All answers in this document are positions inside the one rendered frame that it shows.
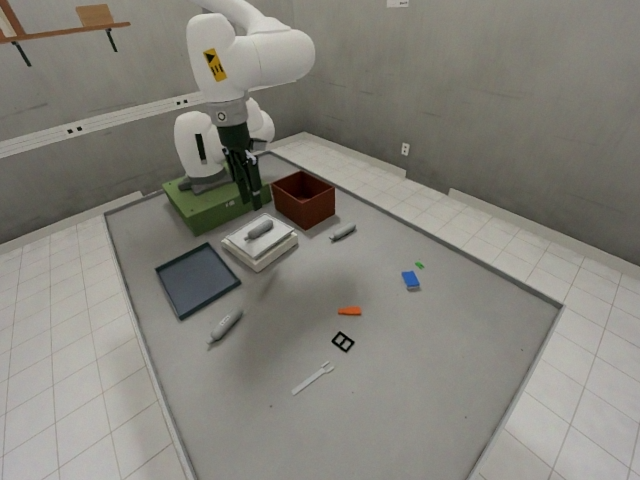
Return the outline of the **orange block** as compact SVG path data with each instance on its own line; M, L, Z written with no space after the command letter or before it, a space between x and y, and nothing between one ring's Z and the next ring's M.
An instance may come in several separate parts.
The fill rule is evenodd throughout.
M360 307L346 307L346 309L338 309L338 314L361 315Z

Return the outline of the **red open box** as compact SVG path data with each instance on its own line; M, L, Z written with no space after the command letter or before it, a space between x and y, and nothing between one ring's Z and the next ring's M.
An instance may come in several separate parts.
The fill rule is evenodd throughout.
M335 187L302 170L270 184L275 209L305 231L335 214Z

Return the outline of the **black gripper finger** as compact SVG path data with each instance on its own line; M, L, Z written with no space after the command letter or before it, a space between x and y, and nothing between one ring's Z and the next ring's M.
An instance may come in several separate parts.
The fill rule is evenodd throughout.
M261 182L259 166L258 166L258 156L257 155L253 156L248 152L248 150L245 150L245 152L246 152L246 157L248 158L248 161L243 165L242 165L240 156L237 152L234 153L234 157L237 160L239 167L243 171L243 174L245 176L246 182L249 187L248 193L250 193L254 211L257 211L263 207L261 202L261 197L260 197L260 191L259 191L259 189L262 188L262 182Z
M231 178L233 181L236 182L237 186L238 186L238 190L240 193L240 197L242 200L243 205L249 203L251 201L250 195L248 193L248 187L247 187L247 183L245 182L245 176L243 174L243 171L241 168L239 168L238 163L235 162L234 160L234 153L232 150L228 151L226 147L222 148L222 152L225 156L230 174L231 174ZM229 155L228 155L229 153ZM230 162L231 160L231 162ZM232 165L233 164L233 165ZM234 169L233 169L234 168ZM241 179L241 180L240 180Z

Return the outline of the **grey table edge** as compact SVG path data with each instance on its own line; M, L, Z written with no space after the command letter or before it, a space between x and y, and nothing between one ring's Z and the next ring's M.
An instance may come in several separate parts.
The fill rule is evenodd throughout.
M522 289L532 293L533 295L541 298L542 300L544 300L544 301L550 303L551 305L553 305L553 306L555 306L555 307L560 309L558 314L557 314L557 316L556 316L556 318L555 318L555 320L554 320L554 322L553 322L553 324L552 324L552 326L551 326L551 328L550 328L550 330L549 330L549 332L548 332L548 334L547 334L547 336L546 336L546 338L545 338L545 340L544 340L544 342L542 343L542 345L541 345L541 347L540 347L540 349L539 349L539 351L538 351L533 363L531 364L531 366L530 366L525 378L523 379L518 391L516 392L513 400L511 401L507 411L505 412L505 414L504 414L503 418L501 419L499 425L497 426L494 434L492 435L492 437L489 440L487 446L485 447L483 453L481 454L480 458L478 459L478 461L475 464L473 470L471 471L470 475L467 478L467 480L475 480L475 478L477 477L477 475L478 475L479 471L481 470L483 464L485 463L487 457L489 456L491 450L493 449L496 441L498 440L501 432L503 431L506 423L508 422L512 412L514 411L514 409L515 409L520 397L522 396L522 394L523 394L523 392L524 392L524 390L525 390L525 388L526 388L531 376L533 375L533 373L534 373L534 371L535 371L535 369L536 369L536 367L537 367L537 365L538 365L538 363L539 363L539 361L540 361L540 359L541 359L541 357L542 357L542 355L543 355L543 353L544 353L544 351L545 351L545 349L546 349L546 347L547 347L547 345L548 345L548 343L549 343L549 341L550 341L550 339L551 339L551 337L552 337L552 335L553 335L553 333L554 333L554 331L555 331L555 329L556 329L556 327L557 327L557 325L558 325L558 323L559 323L559 321L561 319L561 316L562 316L562 314L563 314L563 312L564 312L564 310L565 310L567 305L562 303L562 302L560 302L560 301L558 301L557 299L547 295L546 293L534 288L533 286L521 281L520 279L508 274L507 272L495 267L494 265L492 265L492 264L480 259L479 257L477 257L477 256L475 256L475 255L463 250L462 248L460 248L460 247L458 247L458 246L446 241L445 239L443 239L443 238L441 238L441 237L439 237L439 236L427 231L426 229L424 229L424 228L422 228L422 227L420 227L420 226L418 226L418 225L416 225L416 224L404 219L403 217L401 217L401 216L399 216L399 215L397 215L397 214L395 214L395 213L393 213L393 212L391 212L391 211L389 211L389 210L377 205L376 203L374 203L374 202L372 202L372 201L370 201L370 200L368 200L368 199L366 199L366 198L364 198L364 197L362 197L362 196L360 196L360 195L358 195L358 194L356 194L356 193L354 193L354 192L352 192L352 191L340 186L339 184L337 184L337 183L335 183L335 182L333 182L333 181L331 181L331 180L329 180L329 179L327 179L327 178L325 178L325 177L323 177L323 176L321 176L321 175L319 175L319 174L317 174L317 173L315 173L315 172L313 172L313 171L311 171L311 170L309 170L309 169L307 169L307 168L305 168L305 167L303 167L303 166L301 166L301 165L299 165L299 164L297 164L297 163L295 163L295 162L293 162L293 161L291 161L291 160L289 160L289 159L287 159L287 158L285 158L285 157L283 157L283 156L271 151L271 150L267 150L267 151L261 152L261 153L256 154L256 155L258 157L261 157L261 156L264 156L264 155L269 154L269 153L274 155L274 156L276 156L276 157L278 157L278 158L280 158L281 160L283 160L283 161L285 161L285 162L287 162L287 163L289 163L289 164L291 164L291 165L293 165L293 166L295 166L295 167L297 167L297 168L299 168L299 169L301 169L301 170L303 170L303 171L305 171L305 172L317 177L318 179L320 179L320 180L322 180L322 181L334 186L335 188L337 188L337 189L349 194L350 196L352 196L352 197L354 197L354 198L366 203L367 205L369 205L369 206L371 206L371 207L383 212L384 214L386 214L386 215L398 220L399 222L401 222L401 223L411 227L412 229L424 234L425 236L437 241L438 243L440 243L440 244L448 247L449 249L461 254L462 256L472 260L473 262L481 265L482 267L492 271L493 273L503 277L504 279L512 282L513 284L521 287ZM143 333L142 333L142 330L141 330L137 315L135 313L135 310L134 310L134 307L133 307L133 304L132 304L132 300L131 300L131 297L130 297L130 294L129 294L129 291L128 291L128 288L127 288L127 285L126 285L122 270L121 270L121 266L120 266L120 263L119 263L119 260L118 260L117 254L116 254L116 250L115 250L115 247L114 247L114 244L113 244L113 241L112 241L112 237L110 236L109 227L108 227L108 224L107 224L107 221L106 221L106 217L105 217L105 216L108 216L108 215L113 214L115 212L118 212L120 210L123 210L125 208L128 208L130 206L133 206L135 204L138 204L140 202L143 202L143 201L146 201L146 200L151 199L153 197L156 197L158 195L161 195L163 193L165 193L164 189L159 190L157 192L151 193L151 194L146 195L144 197L138 198L138 199L133 200L131 202L128 202L126 204L123 204L123 205L120 205L120 206L115 207L113 209L110 209L108 211L105 211L105 212L103 212L101 214L102 214L102 218L103 218L104 225L105 225L105 228L106 228L106 232L107 232L107 236L108 236L108 239L109 239L109 243L110 243L110 246L111 246L111 249L112 249L112 253L113 253L113 256L114 256L114 260L115 260L115 263L116 263L116 266L117 266L117 270L118 270L118 273L119 273L119 276L120 276L120 280L121 280L121 283L122 283L122 286L123 286L123 290L124 290L124 293L125 293L125 296L126 296L126 299L127 299L127 302L128 302L128 306L129 306L129 309L130 309L130 312L131 312L131 315L132 315L132 318L133 318L133 321L134 321L134 324L135 324L135 328L136 328L136 331L137 331L137 334L138 334L138 337L139 337L139 340L140 340L140 343L141 343L141 346L142 346L142 349L143 349L143 352L144 352L144 355L145 355L145 358L146 358L146 361L147 361L147 364L148 364L148 367L149 367L149 370L150 370L150 373L152 375L152 378L153 378L157 393L159 395L163 410L165 412L167 421L169 423L171 432L173 434L173 437L174 437L174 440L176 442L177 448L179 450L180 456L182 458L183 464L184 464L185 469L187 471L188 477L189 477L190 480L197 480L197 477L195 475L195 472L193 470L193 467L191 465L191 462L189 460L189 457L188 457L187 452L185 450L185 447L183 445L182 439L181 439L180 434L178 432L177 426L176 426L175 421L173 419L172 413L170 411L169 405L167 403L166 397L164 395L163 389L161 387L161 384L160 384L159 378L157 376L154 364L152 362L148 347L146 345L146 342L145 342L145 339L144 339L144 336L143 336Z

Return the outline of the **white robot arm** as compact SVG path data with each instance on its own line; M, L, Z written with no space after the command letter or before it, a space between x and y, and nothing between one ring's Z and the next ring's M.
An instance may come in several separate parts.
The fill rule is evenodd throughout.
M274 124L249 97L248 89L305 76L314 65L315 47L305 33L265 17L244 0L189 1L203 12L189 21L186 38L194 77L210 116L194 111L176 119L175 145L187 173L176 185L199 196L235 183L223 164L224 146L216 126L247 121L250 152L265 151L274 137ZM238 36L235 23L246 36Z

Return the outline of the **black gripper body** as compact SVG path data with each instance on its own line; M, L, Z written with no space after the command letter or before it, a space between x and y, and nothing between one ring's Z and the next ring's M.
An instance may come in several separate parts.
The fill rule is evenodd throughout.
M220 142L228 151L232 150L233 153L238 153L242 164L247 163L245 150L250 153L248 143L250 141L250 134L247 121L230 127L217 127L217 132L220 138ZM238 146L238 147L237 147ZM235 147L235 148L232 148Z

